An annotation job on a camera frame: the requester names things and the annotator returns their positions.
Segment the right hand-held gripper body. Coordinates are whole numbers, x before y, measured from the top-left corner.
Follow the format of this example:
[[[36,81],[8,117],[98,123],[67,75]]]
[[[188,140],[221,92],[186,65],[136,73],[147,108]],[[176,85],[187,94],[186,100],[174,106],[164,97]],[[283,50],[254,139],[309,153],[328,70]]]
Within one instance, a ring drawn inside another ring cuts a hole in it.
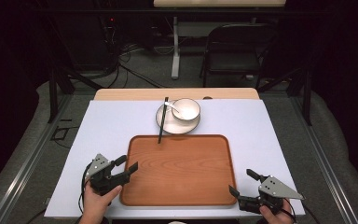
[[[294,189],[285,185],[281,180],[272,175],[262,175],[263,180],[259,181],[257,188],[259,195],[256,197],[240,196],[238,205],[241,211],[259,214],[261,205],[267,206],[276,215],[282,211],[284,199],[304,200],[305,197]]]

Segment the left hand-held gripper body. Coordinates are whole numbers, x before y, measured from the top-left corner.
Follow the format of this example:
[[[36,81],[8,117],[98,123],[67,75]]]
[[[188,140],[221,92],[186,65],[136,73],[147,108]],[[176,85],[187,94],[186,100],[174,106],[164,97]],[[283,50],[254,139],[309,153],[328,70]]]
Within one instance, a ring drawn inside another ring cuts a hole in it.
[[[131,175],[128,175],[127,171],[112,175],[111,172],[115,167],[113,161],[98,153],[86,172],[86,179],[90,182],[90,186],[101,196],[116,186],[124,186],[130,182]]]

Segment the person's right hand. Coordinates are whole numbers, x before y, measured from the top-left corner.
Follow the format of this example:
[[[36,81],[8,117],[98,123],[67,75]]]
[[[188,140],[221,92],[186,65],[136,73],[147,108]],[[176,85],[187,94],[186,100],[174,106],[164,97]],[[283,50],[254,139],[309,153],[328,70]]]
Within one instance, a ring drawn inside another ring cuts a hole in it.
[[[292,209],[288,199],[283,200],[282,211],[276,215],[265,205],[261,205],[259,211],[268,224],[294,224],[294,220],[291,218]]]

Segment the person's left hand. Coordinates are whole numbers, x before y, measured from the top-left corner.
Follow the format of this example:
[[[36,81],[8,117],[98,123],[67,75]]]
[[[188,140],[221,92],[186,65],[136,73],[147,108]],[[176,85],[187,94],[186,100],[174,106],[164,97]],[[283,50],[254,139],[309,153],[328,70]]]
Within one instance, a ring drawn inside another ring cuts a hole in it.
[[[103,216],[110,204],[122,191],[121,186],[116,186],[103,196],[94,192],[88,183],[84,192],[84,210],[78,224],[101,224]]]

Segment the white table mat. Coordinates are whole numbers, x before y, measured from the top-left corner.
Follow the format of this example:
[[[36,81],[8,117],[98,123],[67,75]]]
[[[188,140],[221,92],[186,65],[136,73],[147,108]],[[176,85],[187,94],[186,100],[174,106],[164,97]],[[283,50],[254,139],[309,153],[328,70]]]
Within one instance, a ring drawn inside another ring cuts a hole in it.
[[[296,185],[282,154],[269,113],[261,100],[200,100],[200,124],[194,134],[222,134],[229,142],[238,191],[256,196],[258,184],[246,174],[248,168],[262,175],[274,175],[287,186]],[[92,101],[68,154],[46,217],[79,217],[77,205],[81,177],[87,164],[101,153],[113,160],[128,150],[138,134],[157,134],[155,116],[162,105],[156,101]],[[236,204],[231,206],[131,207],[112,201],[111,218],[229,218],[247,217]]]

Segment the wooden tray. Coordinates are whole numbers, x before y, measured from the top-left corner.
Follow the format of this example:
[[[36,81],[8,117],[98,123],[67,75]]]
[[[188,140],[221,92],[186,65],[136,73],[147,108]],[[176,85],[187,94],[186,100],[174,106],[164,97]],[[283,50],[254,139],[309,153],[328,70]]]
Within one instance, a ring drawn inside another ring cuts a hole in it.
[[[228,140],[221,134],[137,135],[129,166],[138,170],[121,191],[127,206],[226,206],[236,185]]]

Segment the black chopsticks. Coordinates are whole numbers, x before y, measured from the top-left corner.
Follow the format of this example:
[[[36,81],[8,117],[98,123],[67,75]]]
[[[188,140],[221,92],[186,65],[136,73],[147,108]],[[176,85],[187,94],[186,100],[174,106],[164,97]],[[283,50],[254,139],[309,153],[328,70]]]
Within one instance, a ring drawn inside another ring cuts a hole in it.
[[[165,122],[165,117],[166,117],[166,104],[168,103],[169,101],[169,97],[165,97],[164,99],[164,105],[162,107],[162,114],[161,114],[161,120],[160,120],[160,128],[159,128],[159,134],[158,134],[158,144],[161,143],[161,140],[162,140],[162,135],[163,135],[163,131],[164,131],[164,122]]]

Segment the white plate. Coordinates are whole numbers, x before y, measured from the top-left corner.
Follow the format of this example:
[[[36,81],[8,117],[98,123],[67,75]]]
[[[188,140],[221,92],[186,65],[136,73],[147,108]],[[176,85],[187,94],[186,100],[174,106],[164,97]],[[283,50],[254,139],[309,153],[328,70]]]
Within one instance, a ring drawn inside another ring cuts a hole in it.
[[[158,109],[156,114],[156,122],[158,126],[160,125],[162,107],[163,105]],[[190,121],[180,120],[173,116],[172,110],[168,106],[166,109],[167,109],[166,117],[164,122],[164,131],[166,133],[172,133],[172,134],[189,133],[193,131],[200,123],[200,116]]]

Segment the white spoon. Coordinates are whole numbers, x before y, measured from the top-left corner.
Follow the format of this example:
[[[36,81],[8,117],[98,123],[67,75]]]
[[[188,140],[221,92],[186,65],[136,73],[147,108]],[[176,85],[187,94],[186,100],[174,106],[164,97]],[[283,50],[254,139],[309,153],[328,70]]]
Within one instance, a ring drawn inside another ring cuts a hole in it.
[[[174,104],[172,104],[170,102],[164,102],[164,105],[166,105],[166,106],[172,108],[173,110],[175,110],[176,112],[180,113],[179,109]]]

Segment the white bowl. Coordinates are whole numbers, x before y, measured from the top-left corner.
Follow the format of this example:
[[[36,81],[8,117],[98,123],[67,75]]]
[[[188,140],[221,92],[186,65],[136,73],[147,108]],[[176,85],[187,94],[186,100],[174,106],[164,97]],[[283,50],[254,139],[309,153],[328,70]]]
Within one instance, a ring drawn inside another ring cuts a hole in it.
[[[180,120],[194,120],[200,115],[200,105],[193,99],[179,99],[172,103],[172,114]]]

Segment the black metal stand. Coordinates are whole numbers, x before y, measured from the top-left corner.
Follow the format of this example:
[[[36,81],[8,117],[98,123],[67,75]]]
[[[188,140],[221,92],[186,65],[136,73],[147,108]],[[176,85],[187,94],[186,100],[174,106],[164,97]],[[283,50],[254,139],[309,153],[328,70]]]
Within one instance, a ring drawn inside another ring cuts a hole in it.
[[[93,88],[96,91],[102,88],[101,85],[82,76],[72,68],[69,68],[67,66],[54,66],[50,70],[48,77],[50,105],[50,114],[48,120],[49,123],[55,120],[59,113],[58,89],[61,89],[64,94],[69,95],[75,92],[75,87],[70,81],[71,77],[79,80],[80,82],[86,84],[87,86]]]
[[[310,126],[310,100],[311,100],[311,80],[312,71],[308,66],[302,66],[293,69],[283,76],[273,78],[267,84],[257,88],[258,92],[265,92],[279,85],[283,81],[288,80],[289,85],[286,94],[289,97],[302,95],[301,115],[306,123]]]

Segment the black folding chair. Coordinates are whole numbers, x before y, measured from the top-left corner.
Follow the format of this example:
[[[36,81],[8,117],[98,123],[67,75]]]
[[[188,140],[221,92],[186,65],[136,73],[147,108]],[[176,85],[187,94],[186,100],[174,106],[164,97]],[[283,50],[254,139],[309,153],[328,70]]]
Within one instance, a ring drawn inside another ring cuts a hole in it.
[[[267,23],[225,24],[207,36],[200,76],[255,76],[255,88],[264,73],[264,62],[278,32]]]

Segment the black computer tower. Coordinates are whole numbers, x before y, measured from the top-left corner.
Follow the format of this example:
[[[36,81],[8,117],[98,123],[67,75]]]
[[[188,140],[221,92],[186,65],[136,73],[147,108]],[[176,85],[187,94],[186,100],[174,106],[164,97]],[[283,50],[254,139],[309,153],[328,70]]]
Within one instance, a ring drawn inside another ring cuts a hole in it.
[[[56,21],[76,70],[103,71],[117,63],[99,17],[60,16]]]

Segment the white desk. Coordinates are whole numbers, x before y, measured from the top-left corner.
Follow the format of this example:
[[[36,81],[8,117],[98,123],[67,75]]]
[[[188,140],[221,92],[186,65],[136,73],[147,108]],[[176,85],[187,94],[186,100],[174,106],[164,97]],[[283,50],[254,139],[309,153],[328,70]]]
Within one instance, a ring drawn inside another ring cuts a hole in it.
[[[154,6],[158,8],[173,9],[210,9],[213,7],[228,9],[230,7],[239,8],[281,8],[286,4],[286,0],[154,0]],[[179,78],[180,70],[180,37],[204,37],[213,28],[223,24],[222,21],[179,21],[177,16],[173,17],[173,61],[172,79]]]

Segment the aluminium floor rail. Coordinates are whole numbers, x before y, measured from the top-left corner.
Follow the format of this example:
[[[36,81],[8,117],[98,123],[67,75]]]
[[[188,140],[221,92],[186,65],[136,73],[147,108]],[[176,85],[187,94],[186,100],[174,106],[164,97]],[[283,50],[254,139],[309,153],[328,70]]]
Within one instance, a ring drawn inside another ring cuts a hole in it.
[[[44,145],[53,135],[71,100],[72,95],[62,96],[58,102],[57,114],[48,122],[49,99],[39,99],[33,119],[0,173],[0,224],[7,221],[42,156]]]
[[[297,98],[291,98],[290,102],[292,103],[292,106],[296,111],[296,116],[300,120],[303,129],[307,133],[311,144],[311,151],[314,154],[315,160],[318,163],[318,166],[324,177],[324,181],[329,188],[329,191],[335,201],[335,204],[338,208],[339,213],[341,214],[341,217],[344,220],[344,223],[358,224],[358,218],[351,207],[346,193],[344,192],[340,182],[337,179],[333,167],[331,166],[329,160],[324,153],[324,148],[322,147],[316,135],[316,132],[303,118],[302,106],[300,104],[300,101]]]

